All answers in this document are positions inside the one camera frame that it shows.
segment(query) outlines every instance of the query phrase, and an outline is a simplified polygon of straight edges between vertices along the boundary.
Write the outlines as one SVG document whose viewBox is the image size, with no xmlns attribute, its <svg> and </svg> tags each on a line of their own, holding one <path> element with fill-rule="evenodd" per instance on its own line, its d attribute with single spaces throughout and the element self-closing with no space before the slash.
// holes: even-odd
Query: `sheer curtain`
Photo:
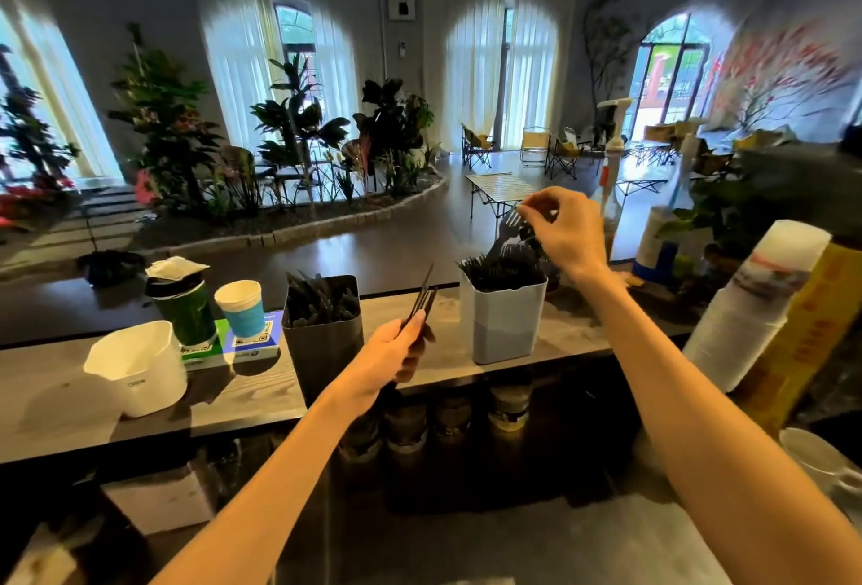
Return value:
<svg viewBox="0 0 862 585">
<path fill-rule="evenodd" d="M 315 51 L 326 99 L 326 115 L 350 120 L 363 110 L 366 79 L 383 80 L 379 0 L 308 0 Z"/>
<path fill-rule="evenodd" d="M 51 127 L 54 140 L 81 149 L 69 175 L 121 180 L 120 166 L 48 0 L 0 0 L 0 44 L 11 50 L 7 58 L 21 85 L 40 94 L 35 113 Z"/>
<path fill-rule="evenodd" d="M 461 124 L 490 134 L 497 114 L 506 0 L 422 0 L 429 143 L 459 151 Z"/>
<path fill-rule="evenodd" d="M 575 0 L 515 0 L 506 66 L 501 146 L 521 146 L 524 129 L 558 131 Z"/>
<path fill-rule="evenodd" d="M 270 84 L 284 78 L 269 63 L 282 62 L 271 0 L 198 0 L 203 40 L 230 143 L 255 151 L 265 140 L 252 104 L 275 99 Z"/>
</svg>

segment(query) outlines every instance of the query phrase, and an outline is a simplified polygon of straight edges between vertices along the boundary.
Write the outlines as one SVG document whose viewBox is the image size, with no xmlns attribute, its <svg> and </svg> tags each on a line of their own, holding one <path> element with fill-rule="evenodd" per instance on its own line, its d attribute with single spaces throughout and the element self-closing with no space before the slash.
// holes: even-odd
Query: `paper cup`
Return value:
<svg viewBox="0 0 862 585">
<path fill-rule="evenodd" d="M 234 281 L 221 286 L 215 291 L 215 303 L 237 338 L 254 338 L 264 330 L 264 304 L 258 282 Z"/>
</svg>

